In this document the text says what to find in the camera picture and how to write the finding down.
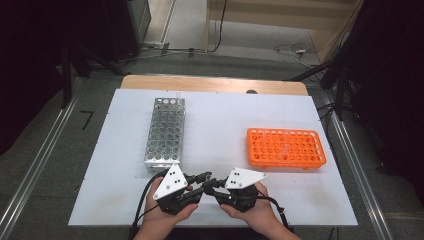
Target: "table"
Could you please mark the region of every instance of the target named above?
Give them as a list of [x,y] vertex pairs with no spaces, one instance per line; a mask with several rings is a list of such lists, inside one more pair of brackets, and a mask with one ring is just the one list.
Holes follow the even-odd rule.
[[[207,0],[205,50],[209,20],[221,20],[225,0]],[[321,62],[333,51],[355,22],[363,0],[228,0],[224,21],[309,29]]]
[[[251,89],[259,94],[245,94]],[[269,177],[263,183],[270,195],[286,208],[286,216],[293,226],[357,225],[313,101],[302,83],[127,76],[113,97],[69,220],[70,226],[129,226],[132,223],[141,193],[152,177],[143,158],[154,98],[177,94],[186,101],[181,164],[184,172],[212,171],[212,177],[223,179],[233,167],[264,171],[250,167],[243,160],[247,155],[246,126],[313,129],[321,137],[327,163],[320,169],[308,171],[269,169],[266,170]],[[213,197],[203,195],[199,208],[178,226],[241,227],[246,224],[229,218]]]

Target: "wire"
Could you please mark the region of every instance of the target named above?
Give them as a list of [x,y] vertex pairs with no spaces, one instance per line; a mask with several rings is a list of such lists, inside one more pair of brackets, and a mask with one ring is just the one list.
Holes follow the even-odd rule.
[[246,199],[246,200],[247,199],[263,199],[263,200],[268,200],[268,201],[272,202],[275,205],[275,207],[277,208],[278,213],[280,214],[280,218],[281,218],[281,221],[282,221],[284,227],[286,227],[289,231],[291,231],[291,232],[294,233],[294,229],[289,226],[289,223],[287,221],[286,215],[284,214],[284,208],[283,207],[280,207],[280,205],[278,204],[277,200],[275,200],[272,197],[265,196],[259,190],[258,190],[258,192],[260,194],[262,194],[263,196],[237,196],[235,198],[237,198],[237,199]]
[[[304,47],[301,47],[301,48],[299,48],[299,50],[304,50],[304,52],[302,52],[301,54],[298,54],[298,53],[296,53],[296,54],[298,54],[299,56],[296,56],[295,55],[295,53],[293,53],[293,51],[292,51],[292,48],[294,48],[294,47],[298,47],[299,45],[302,45],[302,46],[304,46]],[[288,53],[282,53],[281,51],[280,51],[280,47],[283,47],[283,46],[289,46],[288,47]],[[301,60],[300,60],[300,58],[303,56],[303,54],[305,54],[305,53],[316,53],[316,52],[308,52],[308,49],[309,49],[310,47],[309,47],[309,45],[308,44],[306,44],[306,43],[291,43],[291,44],[280,44],[280,45],[278,45],[278,46],[275,46],[274,47],[274,51],[276,52],[276,53],[278,53],[278,54],[281,54],[281,55],[290,55],[296,62],[298,62],[298,63],[300,63],[301,65],[303,65],[304,67],[306,67],[306,69],[305,69],[305,72],[308,70],[308,69],[310,69],[310,68],[313,68],[314,66],[318,66],[318,65],[308,65],[308,64],[306,64],[306,63],[304,63],[304,62],[302,62]],[[321,79],[316,75],[316,74],[314,74],[314,76],[318,79],[318,81],[320,81]]]
[[333,112],[334,112],[334,105],[335,105],[334,103],[330,103],[330,104],[324,105],[323,107],[325,107],[325,106],[327,106],[327,107],[330,107],[331,106],[331,107],[330,107],[330,109],[328,109],[327,113],[325,113],[319,119],[322,120],[323,118],[325,118],[325,129],[324,129],[325,136],[327,137],[328,144],[330,144],[330,150],[333,153],[334,160],[335,160],[336,166],[337,166],[337,170],[339,170],[339,174],[340,174],[340,176],[342,176],[342,172],[340,170],[339,159],[338,159],[338,157],[336,155],[336,151],[334,150],[334,146],[333,146],[333,143],[332,143],[332,141],[330,139],[330,135],[329,135],[329,131],[328,131],[329,130],[329,126],[330,126],[330,119],[331,119],[331,116],[333,115]]
[[[215,9],[218,9],[218,1],[215,1]],[[215,47],[216,47],[216,43],[218,42],[216,39],[217,39],[217,37],[218,37],[218,34],[217,34],[217,31],[216,31],[216,23],[217,23],[217,21],[216,21],[216,19],[218,18],[218,11],[215,11],[215,22],[214,22],[214,38],[215,38],[215,40],[214,40],[214,44],[215,44]]]
[[165,169],[162,172],[157,173],[146,184],[146,187],[144,188],[143,193],[141,194],[141,198],[140,198],[140,201],[139,201],[138,206],[137,206],[137,211],[135,213],[134,222],[131,225],[131,228],[130,228],[130,231],[129,231],[129,234],[128,234],[128,239],[133,239],[135,237],[135,234],[136,234],[135,231],[137,229],[137,223],[141,219],[141,217],[144,216],[145,214],[147,214],[148,212],[152,211],[153,209],[155,209],[158,206],[158,205],[156,205],[155,207],[147,210],[146,212],[144,212],[143,214],[140,215],[141,206],[143,206],[143,201],[144,201],[144,198],[147,195],[147,191],[149,190],[150,185],[152,185],[153,181],[155,181],[156,178],[165,176],[167,172],[168,172],[168,169]]
[[144,215],[146,215],[147,213],[149,213],[149,212],[151,212],[151,211],[153,211],[155,208],[157,208],[157,207],[159,207],[159,204],[156,204],[156,206],[154,206],[154,207],[152,207],[152,208],[150,208],[149,210],[147,210],[147,211],[145,211],[143,214],[141,214],[139,217],[138,217],[138,221],[144,216]]
[[[154,48],[154,49],[150,49],[150,50],[162,51],[162,49],[158,49],[158,48]],[[175,55],[175,54],[190,54],[190,53],[206,54],[205,51],[203,51],[203,50],[202,51],[190,51],[189,49],[186,49],[186,51],[179,50],[179,51],[169,52],[169,53],[165,53],[165,54],[161,54],[161,55],[134,57],[134,58],[125,59],[123,61],[133,61],[133,60],[139,60],[139,59],[149,59],[149,58],[165,57],[165,56]]]
[[227,0],[225,0],[225,2],[224,2],[224,8],[222,9],[221,23],[219,24],[219,41],[218,41],[218,44],[215,46],[215,48],[212,51],[208,51],[208,53],[215,52],[219,48],[219,45],[221,45],[221,40],[222,40],[222,24],[224,22],[224,15],[225,15],[225,9],[226,9],[226,7],[227,7]]
[[324,106],[321,106],[321,107],[317,107],[317,110],[321,110],[321,109],[323,109],[323,108],[326,108],[326,107],[333,107],[334,106],[334,103],[329,103],[329,104],[325,104]]
[[339,228],[338,227],[332,227],[331,230],[330,230],[330,233],[328,234],[327,240],[330,240],[333,237],[334,230],[336,230],[337,240],[340,239],[339,238]]
[[[315,76],[315,78],[318,80],[318,82],[319,82],[319,81],[321,81],[321,78],[320,78],[320,77],[318,77],[318,76],[317,76],[317,74],[318,74],[318,73],[321,73],[321,74],[324,74],[324,75],[325,75],[325,73],[323,72],[323,71],[325,71],[325,70],[327,70],[327,69],[324,69],[324,70],[322,70],[321,72],[317,72],[317,73],[315,73],[315,74],[314,74],[314,76]],[[315,80],[312,80],[312,79],[311,79],[311,77],[308,77],[308,79],[309,79],[309,81],[311,81],[311,82],[315,82]]]
[[334,41],[337,40],[338,37],[340,37],[340,35],[350,26],[350,24],[352,23],[352,18],[355,15],[355,13],[358,11],[359,6],[362,5],[362,2],[358,5],[356,5],[355,9],[353,10],[352,14],[349,17],[349,20],[347,20],[346,25],[342,28],[342,30],[333,38],[333,40],[331,40],[325,47],[322,47],[320,50],[317,51],[317,53],[321,52],[322,50],[328,48]]
[[259,192],[262,196],[265,196],[265,197],[266,197],[266,195],[265,195],[265,194],[263,194],[261,191],[259,191],[259,190],[258,190],[258,192]]

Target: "hand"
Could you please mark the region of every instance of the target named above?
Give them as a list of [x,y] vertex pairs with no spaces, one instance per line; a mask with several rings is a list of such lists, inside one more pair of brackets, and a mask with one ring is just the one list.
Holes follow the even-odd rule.
[[[255,184],[259,192],[268,196],[268,190],[261,183]],[[235,208],[222,204],[221,209],[224,210],[230,217],[238,218],[245,221],[253,230],[265,235],[267,238],[274,239],[299,239],[296,235],[290,232],[275,216],[271,203],[265,199],[256,200],[255,207],[247,212],[240,212]]]
[[[152,186],[146,196],[146,205],[144,211],[149,211],[154,208],[158,203],[153,199],[153,194],[158,189],[163,177],[157,178],[153,181]],[[148,212],[143,217],[143,222],[140,230],[135,236],[134,240],[163,240],[172,231],[175,225],[188,217],[197,208],[197,204],[190,204],[186,206],[181,212],[173,216],[168,213],[162,212],[159,207]]]

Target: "metal rail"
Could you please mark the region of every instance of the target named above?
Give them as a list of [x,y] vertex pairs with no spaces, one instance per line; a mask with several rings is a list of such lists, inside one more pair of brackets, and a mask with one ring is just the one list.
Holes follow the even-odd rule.
[[[327,104],[334,102],[332,96],[328,92],[324,92],[324,97]],[[361,162],[359,161],[352,141],[349,138],[344,122],[340,122],[334,114],[332,115],[332,121],[378,239],[393,240],[394,238],[389,229],[386,218],[380,208],[374,191],[372,190],[371,184],[362,169]]]
[[80,90],[84,86],[85,81],[81,78],[77,78],[74,86],[74,96],[70,100],[68,106],[59,112],[52,128],[50,129],[46,139],[41,145],[34,161],[28,169],[25,177],[21,184],[13,194],[12,198],[6,206],[6,210],[0,220],[0,240],[6,240],[9,238],[10,233],[18,220],[38,178],[40,177],[44,166],[49,160],[50,153],[52,152],[62,130],[72,113],[72,110],[80,96]]

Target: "finger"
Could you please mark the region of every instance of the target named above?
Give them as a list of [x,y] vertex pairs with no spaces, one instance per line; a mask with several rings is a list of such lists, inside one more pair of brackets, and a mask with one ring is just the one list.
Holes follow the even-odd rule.
[[221,209],[224,210],[224,212],[226,212],[228,214],[228,216],[232,217],[232,218],[239,218],[239,214],[240,212],[237,211],[237,209],[226,205],[226,204],[221,204],[220,205]]
[[261,192],[263,195],[268,196],[268,189],[260,182],[255,183],[255,187]]
[[158,177],[156,178],[153,182],[152,185],[150,187],[150,191],[147,194],[148,197],[153,198],[153,194],[156,192],[156,190],[158,189],[160,183],[162,182],[163,177]]
[[181,212],[177,214],[179,221],[185,220],[190,217],[190,215],[196,210],[198,207],[197,204],[187,205]]

